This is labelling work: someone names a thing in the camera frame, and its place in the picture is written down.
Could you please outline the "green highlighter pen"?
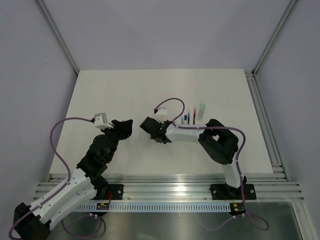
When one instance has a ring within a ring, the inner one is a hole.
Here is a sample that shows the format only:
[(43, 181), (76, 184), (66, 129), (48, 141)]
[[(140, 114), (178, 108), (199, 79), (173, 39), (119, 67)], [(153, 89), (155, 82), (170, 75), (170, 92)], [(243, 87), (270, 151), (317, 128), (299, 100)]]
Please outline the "green highlighter pen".
[(199, 105), (198, 114), (197, 114), (197, 122), (199, 122), (199, 123), (202, 122), (202, 120), (204, 118), (205, 108), (206, 108), (206, 105), (204, 103), (201, 103)]

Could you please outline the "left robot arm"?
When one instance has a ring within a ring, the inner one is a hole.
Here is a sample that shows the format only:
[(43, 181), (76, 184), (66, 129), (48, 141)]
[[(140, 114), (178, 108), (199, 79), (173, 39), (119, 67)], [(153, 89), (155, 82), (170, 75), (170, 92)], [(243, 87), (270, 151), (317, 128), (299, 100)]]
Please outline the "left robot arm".
[(67, 170), (67, 177), (60, 184), (29, 205), (22, 202), (15, 208), (8, 233), (11, 240), (13, 231), (21, 240), (46, 240), (56, 225), (81, 203), (103, 199), (108, 194), (109, 183), (102, 174), (119, 142), (132, 135), (133, 120), (106, 122), (96, 115), (90, 122), (102, 133), (93, 139), (76, 168)]

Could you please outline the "red gel pen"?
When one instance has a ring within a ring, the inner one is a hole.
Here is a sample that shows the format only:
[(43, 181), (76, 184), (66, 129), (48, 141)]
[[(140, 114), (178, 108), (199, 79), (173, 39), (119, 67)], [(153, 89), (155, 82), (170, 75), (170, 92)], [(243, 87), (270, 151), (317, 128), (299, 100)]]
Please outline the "red gel pen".
[(197, 106), (195, 105), (194, 108), (193, 108), (193, 125), (196, 124), (196, 116), (197, 116)]

